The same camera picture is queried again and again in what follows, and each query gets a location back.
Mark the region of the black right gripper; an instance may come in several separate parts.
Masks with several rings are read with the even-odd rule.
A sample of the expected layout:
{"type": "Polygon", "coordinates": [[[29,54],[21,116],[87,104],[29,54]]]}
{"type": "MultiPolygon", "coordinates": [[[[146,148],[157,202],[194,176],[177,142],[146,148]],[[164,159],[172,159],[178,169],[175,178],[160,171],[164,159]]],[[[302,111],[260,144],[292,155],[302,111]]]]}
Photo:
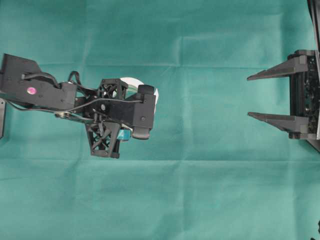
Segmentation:
{"type": "Polygon", "coordinates": [[[290,114],[248,112],[247,115],[288,133],[309,133],[320,138],[320,77],[315,52],[296,50],[288,60],[247,78],[248,81],[289,77],[290,114]]]}

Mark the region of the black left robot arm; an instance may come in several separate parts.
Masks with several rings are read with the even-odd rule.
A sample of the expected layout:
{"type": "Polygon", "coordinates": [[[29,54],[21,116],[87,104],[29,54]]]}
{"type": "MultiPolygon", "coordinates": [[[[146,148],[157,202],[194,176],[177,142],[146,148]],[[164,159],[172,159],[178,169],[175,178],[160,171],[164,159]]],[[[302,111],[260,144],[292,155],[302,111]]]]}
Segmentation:
{"type": "Polygon", "coordinates": [[[112,100],[123,101],[128,84],[119,78],[103,79],[98,88],[84,87],[77,71],[67,81],[57,82],[36,61],[4,54],[0,68],[0,134],[5,131],[7,104],[21,111],[52,113],[56,118],[83,123],[90,153],[119,158],[119,133],[125,128],[106,111],[112,100]]]}

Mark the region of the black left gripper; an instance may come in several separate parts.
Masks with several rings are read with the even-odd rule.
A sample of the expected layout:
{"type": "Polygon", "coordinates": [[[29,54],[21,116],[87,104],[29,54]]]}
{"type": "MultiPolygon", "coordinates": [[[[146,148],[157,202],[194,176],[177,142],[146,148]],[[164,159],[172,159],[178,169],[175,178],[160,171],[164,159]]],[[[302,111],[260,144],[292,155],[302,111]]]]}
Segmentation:
{"type": "Polygon", "coordinates": [[[70,94],[70,105],[56,110],[55,116],[85,124],[92,156],[119,158],[120,143],[123,141],[117,139],[118,133],[130,129],[116,122],[104,121],[100,107],[105,105],[103,99],[124,100],[128,84],[120,78],[105,78],[98,89],[86,88],[80,82],[61,82],[55,87],[63,94],[70,94]]]}

